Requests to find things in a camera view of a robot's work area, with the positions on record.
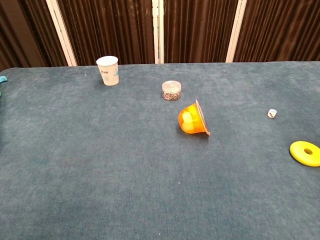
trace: yellow ring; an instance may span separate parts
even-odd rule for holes
[[[290,146],[292,157],[298,162],[310,166],[320,166],[320,148],[307,141],[295,141]]]

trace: brown curtain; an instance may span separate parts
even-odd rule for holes
[[[152,0],[58,0],[78,65],[155,62]]]
[[[225,62],[238,0],[165,0],[164,61]]]
[[[66,65],[46,0],[0,0],[0,71]]]
[[[248,0],[233,61],[320,61],[320,0]]]

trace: white dice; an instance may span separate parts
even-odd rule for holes
[[[268,111],[267,116],[268,116],[269,118],[272,118],[272,119],[273,119],[273,118],[276,116],[276,114],[277,114],[277,110],[270,109],[270,110]]]

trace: paper cup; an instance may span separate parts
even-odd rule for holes
[[[105,85],[113,86],[119,82],[117,57],[103,56],[96,61],[96,64],[98,65],[103,83]]]

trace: white vertical pole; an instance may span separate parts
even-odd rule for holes
[[[165,40],[164,40],[164,0],[159,0],[159,58],[160,63],[165,63]]]
[[[242,25],[242,20],[244,18],[245,10],[246,10],[247,0],[238,0],[238,5],[236,7],[233,27],[228,47],[228,52],[226,54],[226,63],[232,63],[234,61],[234,56],[236,52],[236,47],[238,43],[238,38],[240,34],[240,29]]]
[[[152,18],[153,18],[153,42],[154,42],[154,63],[159,63],[159,2],[158,0],[152,0]]]
[[[68,66],[77,66],[77,61],[68,37],[66,25],[62,17],[58,2],[57,0],[46,0],[46,4],[49,8],[52,21],[54,23],[56,33],[58,34]]]

